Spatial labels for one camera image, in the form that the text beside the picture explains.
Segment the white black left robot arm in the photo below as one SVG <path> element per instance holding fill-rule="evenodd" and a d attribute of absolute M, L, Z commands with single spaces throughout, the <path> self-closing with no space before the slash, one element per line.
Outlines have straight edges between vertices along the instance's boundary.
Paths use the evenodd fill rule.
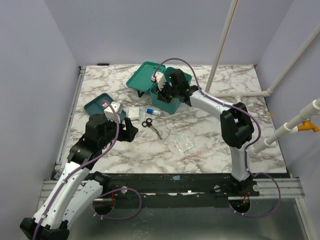
<path fill-rule="evenodd" d="M 70 149 L 63 172 L 45 203 L 33 215 L 25 217 L 20 229 L 29 240 L 66 240 L 70 227 L 96 198 L 113 197 L 111 178 L 96 171 L 96 161 L 119 142 L 132 142 L 138 133 L 131 120 L 112 121 L 104 114 L 94 114 L 85 132 Z"/>

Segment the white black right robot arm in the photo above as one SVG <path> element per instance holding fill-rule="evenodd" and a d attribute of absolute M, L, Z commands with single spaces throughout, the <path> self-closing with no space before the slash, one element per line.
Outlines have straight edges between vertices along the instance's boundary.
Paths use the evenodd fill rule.
<path fill-rule="evenodd" d="M 246 147 L 252 140 L 254 126 L 246 106 L 239 102 L 231 104 L 206 94 L 198 84 L 190 85 L 185 74 L 175 69 L 168 74 L 155 72 L 151 81 L 156 84 L 157 99 L 169 104 L 173 99 L 198 108 L 217 118 L 221 136 L 230 147 L 231 177 L 230 191 L 241 196 L 248 190 L 252 181 L 247 162 Z"/>

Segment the white blue bandage roll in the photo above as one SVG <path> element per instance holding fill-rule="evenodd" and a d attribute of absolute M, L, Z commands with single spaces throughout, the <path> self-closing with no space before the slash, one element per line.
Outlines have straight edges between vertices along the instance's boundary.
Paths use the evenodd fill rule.
<path fill-rule="evenodd" d="M 149 115 L 153 115 L 153 116 L 158 116 L 158 117 L 161 116 L 161 111 L 160 110 L 157 110 L 157 109 L 154 109 L 154 108 L 150 108 L 150 107 L 146 108 L 146 113 L 149 114 Z"/>

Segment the teal divided tray insert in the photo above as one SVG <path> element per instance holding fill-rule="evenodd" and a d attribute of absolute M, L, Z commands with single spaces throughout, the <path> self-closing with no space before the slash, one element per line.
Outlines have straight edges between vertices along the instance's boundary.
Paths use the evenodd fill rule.
<path fill-rule="evenodd" d="M 108 104 L 104 102 L 109 102 L 111 105 L 113 105 L 115 112 L 119 115 L 120 122 L 125 119 L 126 113 L 123 109 L 123 106 L 114 101 L 107 93 L 102 93 L 98 97 L 91 100 L 89 103 L 85 104 L 84 110 L 89 116 L 103 114 L 105 117 L 111 117 L 110 119 L 115 121 L 116 119 L 112 110 L 110 109 Z"/>

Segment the clear zip bag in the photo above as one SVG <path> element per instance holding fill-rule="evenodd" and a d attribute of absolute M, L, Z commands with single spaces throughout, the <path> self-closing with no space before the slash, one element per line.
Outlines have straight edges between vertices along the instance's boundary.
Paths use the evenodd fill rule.
<path fill-rule="evenodd" d="M 174 143 L 179 153 L 184 157 L 195 155 L 199 151 L 194 141 L 186 133 L 177 135 L 174 138 Z"/>

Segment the white gauze pad packet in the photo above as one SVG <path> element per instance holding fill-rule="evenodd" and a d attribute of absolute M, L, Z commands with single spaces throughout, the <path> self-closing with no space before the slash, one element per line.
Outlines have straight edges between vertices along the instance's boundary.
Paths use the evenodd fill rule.
<path fill-rule="evenodd" d="M 132 106 L 125 109 L 126 117 L 133 120 L 144 121 L 146 119 L 146 108 L 144 106 Z"/>

